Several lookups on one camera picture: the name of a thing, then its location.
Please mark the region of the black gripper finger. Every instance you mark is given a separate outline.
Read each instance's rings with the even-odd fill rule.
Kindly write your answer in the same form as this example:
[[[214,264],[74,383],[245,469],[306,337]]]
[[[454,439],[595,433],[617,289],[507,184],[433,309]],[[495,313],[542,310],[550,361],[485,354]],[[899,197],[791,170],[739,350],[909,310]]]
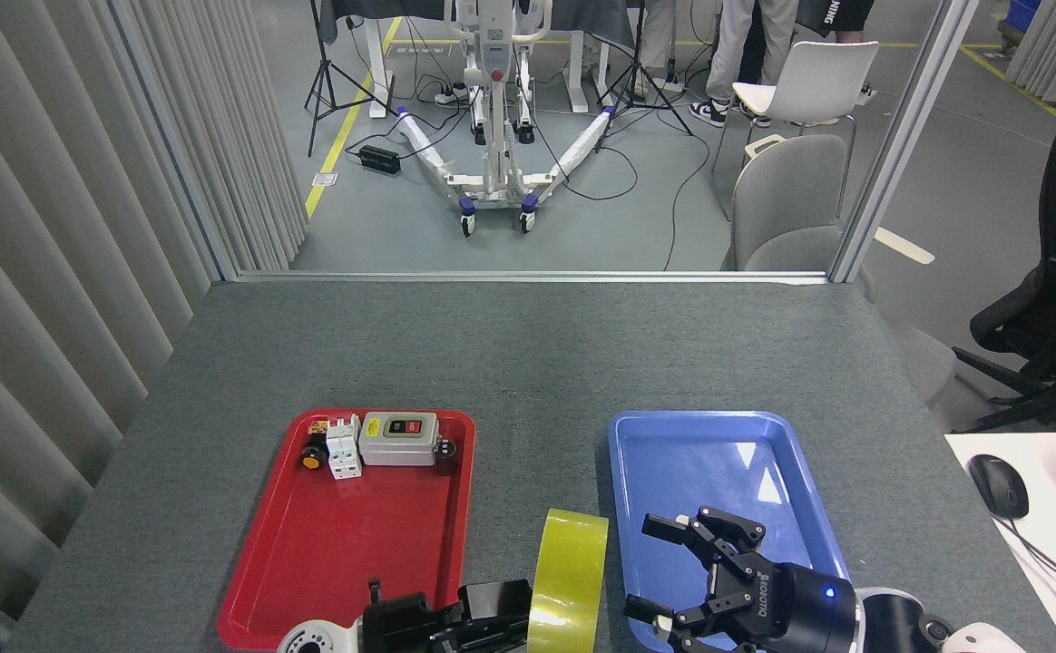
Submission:
[[[433,635],[433,652],[510,652],[527,636],[527,624],[450,627]]]
[[[748,594],[731,594],[676,611],[628,594],[624,616],[648,623],[655,636],[668,642],[674,652],[719,652],[720,648],[702,641],[703,637],[718,633],[724,633],[734,642],[731,652],[756,652],[757,646],[752,637],[748,633],[743,635],[742,627],[735,619],[736,613],[748,610],[752,602]]]
[[[697,516],[647,515],[644,534],[685,546],[708,572],[708,590],[768,590],[769,561],[759,553],[763,524],[715,507]]]
[[[469,627],[527,627],[533,599],[529,581],[492,581],[459,587],[464,623]]]

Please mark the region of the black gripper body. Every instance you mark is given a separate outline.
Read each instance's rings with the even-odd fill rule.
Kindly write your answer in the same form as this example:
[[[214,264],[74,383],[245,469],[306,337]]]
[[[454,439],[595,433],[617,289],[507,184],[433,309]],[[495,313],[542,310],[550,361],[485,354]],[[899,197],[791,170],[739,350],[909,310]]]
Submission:
[[[369,604],[362,616],[362,652],[453,652],[441,636],[461,620],[461,603],[428,608],[425,592]]]
[[[856,652],[855,587],[806,567],[758,574],[755,646],[768,652]]]

